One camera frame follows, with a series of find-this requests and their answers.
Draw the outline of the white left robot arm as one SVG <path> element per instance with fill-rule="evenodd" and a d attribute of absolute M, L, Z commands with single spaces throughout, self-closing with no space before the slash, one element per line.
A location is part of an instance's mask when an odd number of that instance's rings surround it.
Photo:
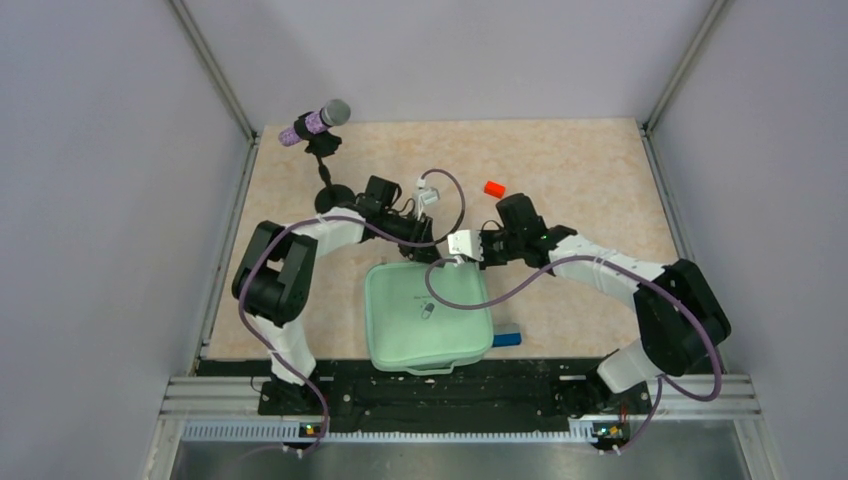
<path fill-rule="evenodd" d="M 249 240 L 231 293 L 242 325 L 270 354 L 273 377 L 285 382 L 283 401 L 297 413 L 314 410 L 321 397 L 309 379 L 316 359 L 301 319 L 317 259 L 374 238 L 395 243 L 408 260 L 440 256 L 432 218 L 396 209 L 399 192 L 398 184 L 373 176 L 365 192 L 329 195 L 327 211 L 288 225 L 263 221 Z"/>

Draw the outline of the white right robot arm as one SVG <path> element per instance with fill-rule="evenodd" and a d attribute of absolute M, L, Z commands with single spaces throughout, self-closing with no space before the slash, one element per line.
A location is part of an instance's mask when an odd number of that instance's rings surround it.
<path fill-rule="evenodd" d="M 653 378 L 682 377 L 703 360 L 714 375 L 714 399 L 722 386 L 718 346 L 731 333 L 729 320 L 701 269 L 678 259 L 672 264 L 643 261 L 595 243 L 564 225 L 549 226 L 522 193 L 496 205 L 501 225 L 473 237 L 481 267 L 521 260 L 528 267 L 595 288 L 630 308 L 639 336 L 603 359 L 586 385 L 589 404 L 612 412 L 627 389 Z"/>

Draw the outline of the green plastic medicine box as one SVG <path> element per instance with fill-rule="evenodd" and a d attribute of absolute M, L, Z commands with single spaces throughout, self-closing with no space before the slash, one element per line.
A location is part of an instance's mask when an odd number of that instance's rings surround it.
<path fill-rule="evenodd" d="M 425 285 L 426 271 L 425 264 L 390 263 L 365 277 L 366 343 L 380 371 L 449 374 L 492 348 L 489 310 L 459 310 L 435 300 Z"/>

